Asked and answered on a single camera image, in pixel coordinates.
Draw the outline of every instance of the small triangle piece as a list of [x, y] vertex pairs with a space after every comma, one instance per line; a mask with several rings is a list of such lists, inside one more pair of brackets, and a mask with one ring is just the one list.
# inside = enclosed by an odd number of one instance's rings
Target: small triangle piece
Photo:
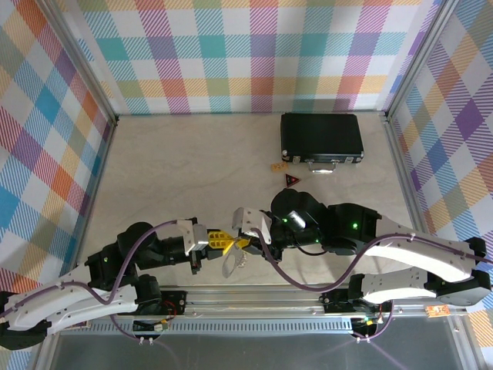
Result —
[[301, 179], [288, 175], [287, 173], [285, 173], [284, 175], [286, 176], [286, 188], [292, 187], [295, 183], [299, 183], [301, 181]]

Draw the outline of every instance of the briefcase handle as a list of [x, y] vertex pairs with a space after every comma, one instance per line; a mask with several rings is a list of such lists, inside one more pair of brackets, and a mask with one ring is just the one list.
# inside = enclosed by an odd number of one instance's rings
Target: briefcase handle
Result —
[[338, 160], [333, 160], [331, 162], [332, 163], [332, 170], [325, 170], [325, 169], [322, 169], [322, 168], [312, 168], [312, 165], [314, 164], [314, 161], [313, 160], [308, 160], [307, 161], [307, 163], [308, 163], [308, 170], [311, 173], [326, 173], [326, 174], [333, 173], [336, 170], [337, 162], [338, 162]]

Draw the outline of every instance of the beige floor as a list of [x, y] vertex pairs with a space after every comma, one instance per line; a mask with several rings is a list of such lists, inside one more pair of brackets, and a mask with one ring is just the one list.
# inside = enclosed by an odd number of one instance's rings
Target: beige floor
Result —
[[[358, 203], [410, 225], [380, 117], [364, 113], [358, 119], [365, 149], [363, 162], [341, 165], [331, 175], [316, 175], [305, 165], [291, 165], [288, 173], [302, 179], [294, 188], [312, 193], [325, 204]], [[279, 122], [279, 115], [123, 117], [81, 261], [112, 243], [136, 221], [157, 224], [177, 217], [198, 217], [209, 228], [230, 232], [236, 208], [269, 209], [270, 201], [284, 185], [283, 174], [270, 171], [270, 164], [280, 162]], [[286, 251], [281, 266], [298, 281], [331, 282], [349, 261], [349, 257], [332, 254], [308, 257]], [[284, 282], [261, 257], [249, 256], [245, 268], [237, 269], [228, 279], [221, 274], [222, 264], [222, 260], [204, 261], [195, 276], [189, 265], [147, 273], [157, 276], [162, 284], [177, 285]], [[357, 272], [405, 267], [366, 257]]]

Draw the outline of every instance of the small wooden block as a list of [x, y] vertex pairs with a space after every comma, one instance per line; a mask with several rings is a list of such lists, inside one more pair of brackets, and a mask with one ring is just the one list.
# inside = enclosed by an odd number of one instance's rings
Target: small wooden block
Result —
[[425, 311], [429, 318], [442, 318], [444, 316], [450, 316], [450, 310], [446, 304], [427, 306]]
[[287, 170], [287, 163], [286, 162], [281, 162], [281, 163], [275, 163], [270, 165], [270, 170], [272, 172], [283, 172]]

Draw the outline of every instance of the plaid wallpaper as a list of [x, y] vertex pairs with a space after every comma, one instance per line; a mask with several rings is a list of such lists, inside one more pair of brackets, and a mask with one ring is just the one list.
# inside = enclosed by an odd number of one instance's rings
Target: plaid wallpaper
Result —
[[22, 292], [68, 268], [109, 125], [34, 0], [0, 9], [0, 289]]
[[[493, 257], [493, 2], [462, 0], [396, 129], [430, 232], [483, 237]], [[480, 264], [490, 272], [492, 266]], [[493, 366], [493, 294], [470, 310]]]
[[438, 0], [58, 3], [114, 109], [131, 114], [381, 109], [401, 80], [398, 56], [409, 63], [438, 8]]

